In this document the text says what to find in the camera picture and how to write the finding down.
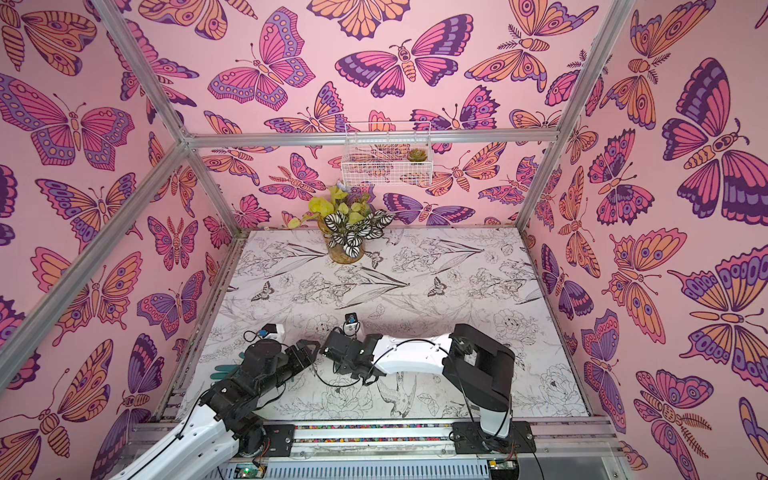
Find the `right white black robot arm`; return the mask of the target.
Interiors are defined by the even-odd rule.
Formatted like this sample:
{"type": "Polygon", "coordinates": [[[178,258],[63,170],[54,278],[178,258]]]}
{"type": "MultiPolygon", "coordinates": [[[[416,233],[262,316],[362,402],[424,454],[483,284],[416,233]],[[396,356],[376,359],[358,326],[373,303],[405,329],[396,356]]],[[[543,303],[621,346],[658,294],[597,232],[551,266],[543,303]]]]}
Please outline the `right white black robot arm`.
{"type": "Polygon", "coordinates": [[[479,428],[495,438],[509,436],[516,355],[502,343],[458,323],[451,333],[426,338],[368,334],[362,340],[334,331],[320,352],[337,373],[372,380],[397,373],[444,377],[479,409],[479,428]]]}

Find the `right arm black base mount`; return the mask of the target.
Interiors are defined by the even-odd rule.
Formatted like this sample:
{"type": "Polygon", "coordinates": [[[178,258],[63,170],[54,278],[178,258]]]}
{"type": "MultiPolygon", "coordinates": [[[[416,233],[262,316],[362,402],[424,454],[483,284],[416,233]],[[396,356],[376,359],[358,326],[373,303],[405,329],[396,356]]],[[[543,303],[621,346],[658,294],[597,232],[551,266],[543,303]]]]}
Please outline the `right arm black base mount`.
{"type": "Polygon", "coordinates": [[[531,426],[525,421],[512,421],[506,436],[484,432],[478,422],[454,422],[448,435],[457,454],[536,453],[531,426]]]}

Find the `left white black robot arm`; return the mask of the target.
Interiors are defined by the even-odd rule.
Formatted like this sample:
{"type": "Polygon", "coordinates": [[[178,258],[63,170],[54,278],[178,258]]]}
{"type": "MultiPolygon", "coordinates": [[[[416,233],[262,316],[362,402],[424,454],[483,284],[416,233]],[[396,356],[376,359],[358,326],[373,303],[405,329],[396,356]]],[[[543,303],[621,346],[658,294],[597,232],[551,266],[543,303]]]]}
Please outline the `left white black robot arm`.
{"type": "Polygon", "coordinates": [[[239,365],[207,388],[179,425],[113,477],[201,479],[238,455],[262,454],[268,434],[257,411],[261,398],[312,366],[319,349],[319,342],[306,340],[249,345],[239,365]]]}

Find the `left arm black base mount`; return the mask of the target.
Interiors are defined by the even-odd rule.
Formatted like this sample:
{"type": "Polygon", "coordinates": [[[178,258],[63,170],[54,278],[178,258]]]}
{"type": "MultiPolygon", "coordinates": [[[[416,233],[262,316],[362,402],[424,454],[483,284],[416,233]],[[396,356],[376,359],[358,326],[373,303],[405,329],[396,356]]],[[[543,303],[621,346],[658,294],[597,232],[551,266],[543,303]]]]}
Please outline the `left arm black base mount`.
{"type": "Polygon", "coordinates": [[[241,457],[289,457],[294,445],[295,424],[265,424],[251,429],[238,439],[241,457]]]}

